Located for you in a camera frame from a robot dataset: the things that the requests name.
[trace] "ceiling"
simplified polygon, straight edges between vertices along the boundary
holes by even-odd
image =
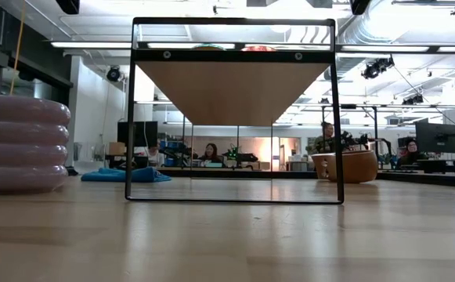
[[[80,14],[68,16],[52,1],[26,0],[26,24],[52,41],[130,41],[132,19],[135,16],[236,16],[250,18],[334,18],[338,22],[337,38],[347,44],[453,44],[455,45],[455,15],[452,6],[399,6],[392,0],[372,0],[363,16],[353,17],[344,1],[335,0],[332,9],[315,9],[306,0],[279,0],[267,7],[247,7],[247,0],[81,0]],[[21,1],[0,0],[0,5],[19,17]],[[218,15],[213,13],[217,5]],[[177,42],[328,42],[330,35],[324,27],[291,28],[276,32],[271,27],[250,27],[240,31],[224,27],[164,26],[145,28],[147,41]],[[107,68],[110,65],[129,65],[127,50],[72,51],[85,57],[87,64]],[[361,71],[374,58],[338,58],[341,77],[339,92],[343,103],[394,103],[415,91],[431,103],[455,104],[451,89],[455,80],[455,55],[394,55],[395,69],[389,69],[373,80],[365,80]],[[160,99],[165,93],[157,89]],[[301,99],[318,103],[330,97],[330,82],[321,75],[302,93]],[[302,108],[291,107],[282,120],[294,121],[310,114]]]

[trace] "glass panel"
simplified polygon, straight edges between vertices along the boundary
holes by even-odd
[[[160,136],[160,152],[164,155],[164,163],[160,170],[190,169],[192,159],[197,157],[193,152],[191,137],[193,126],[183,114],[175,109],[159,110],[164,107],[154,106],[154,119],[158,121],[158,135]]]
[[[228,169],[237,167],[237,127],[236,126],[194,126],[193,150],[198,158],[193,169]]]
[[[242,169],[275,171],[279,168],[279,155],[279,140],[273,138],[271,142],[270,127],[240,126],[238,161]]]
[[[1,94],[9,94],[13,79],[13,95],[49,99],[65,104],[68,102],[67,94],[65,92],[44,83],[25,70],[14,72],[11,67],[2,69]]]
[[[140,24],[141,49],[237,49],[262,51],[272,49],[330,50],[330,28],[290,25],[181,25]]]
[[[74,143],[74,169],[79,174],[96,172],[104,167],[105,145],[102,143]]]

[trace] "pipe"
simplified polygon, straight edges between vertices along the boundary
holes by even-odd
[[[47,21],[49,21],[54,27],[58,28],[59,31],[62,31],[63,34],[65,34],[68,38],[72,38],[70,34],[68,34],[62,27],[59,27],[58,24],[56,24],[54,21],[52,21],[48,16],[46,16],[43,12],[41,12],[38,8],[36,8],[34,5],[32,5],[28,0],[24,0],[32,9],[34,9],[36,12],[38,12],[39,15],[44,17]]]
[[[372,0],[368,9],[362,16],[357,16],[352,20],[347,29],[338,35],[338,41],[346,44],[371,44],[371,43],[391,43],[402,34],[394,33],[389,38],[381,37],[371,32],[371,27],[380,23],[372,19],[372,14],[383,5],[391,5],[390,0]]]
[[[1,13],[0,48],[2,47],[2,41],[4,39],[4,34],[5,34],[5,17],[6,17],[6,12],[3,10]]]

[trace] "blue cushion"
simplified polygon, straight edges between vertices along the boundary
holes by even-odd
[[[81,177],[81,181],[100,181],[100,182],[124,182],[126,171],[101,168],[97,172],[86,173]],[[155,168],[140,168],[132,171],[132,182],[136,183],[154,183],[170,181],[172,178],[161,174]]]

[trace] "wooden surface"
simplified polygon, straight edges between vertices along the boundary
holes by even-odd
[[[194,125],[243,126],[271,126],[328,67],[325,63],[137,64]]]
[[[344,206],[149,204],[125,201],[123,183],[70,178],[53,193],[0,196],[0,282],[8,281],[455,282],[455,188],[347,185]]]

